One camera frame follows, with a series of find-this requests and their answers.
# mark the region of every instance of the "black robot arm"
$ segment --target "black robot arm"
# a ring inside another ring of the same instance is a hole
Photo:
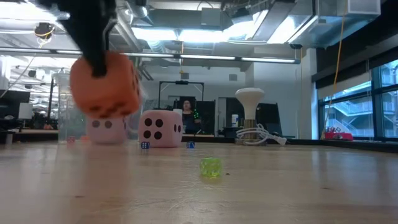
[[[115,0],[38,0],[51,8],[54,4],[69,13],[61,20],[69,35],[93,67],[94,77],[106,75],[105,52],[109,49],[109,33],[117,23]]]

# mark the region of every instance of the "red object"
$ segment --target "red object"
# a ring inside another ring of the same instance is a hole
[[[354,137],[351,133],[325,133],[325,139],[353,141]]]
[[[74,136],[69,136],[68,137],[68,143],[74,143],[75,142],[75,137]]]

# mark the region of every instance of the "wooden table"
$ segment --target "wooden table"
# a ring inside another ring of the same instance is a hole
[[[58,134],[58,130],[44,130],[44,129],[18,129],[14,130],[16,134]]]
[[[214,137],[214,134],[183,134],[183,137],[198,137],[198,138],[206,138],[206,137]]]
[[[147,152],[136,142],[2,147],[4,224],[398,223],[395,154],[199,142]],[[200,177],[207,156],[221,159],[221,178]]]

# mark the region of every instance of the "person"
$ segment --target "person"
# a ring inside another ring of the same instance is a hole
[[[195,119],[191,102],[185,100],[182,110],[182,124],[185,127],[185,134],[196,134],[200,130],[201,119]]]

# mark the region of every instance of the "die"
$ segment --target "die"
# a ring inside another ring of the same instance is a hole
[[[92,66],[81,57],[70,70],[70,90],[79,109],[95,119],[122,118],[141,103],[139,80],[132,62],[115,52],[105,55],[106,75],[93,77]]]
[[[127,139],[123,118],[86,120],[86,133],[93,143],[121,144]]]
[[[195,148],[195,142],[187,142],[187,149],[194,149]]]
[[[150,143],[149,142],[141,142],[141,149],[149,149]]]
[[[68,143],[74,143],[75,142],[75,137],[74,136],[69,136],[67,142]]]
[[[140,141],[150,142],[151,147],[178,147],[182,139],[182,118],[173,111],[145,111],[139,120]]]
[[[205,177],[217,177],[221,174],[221,159],[203,158],[200,161],[200,174]]]

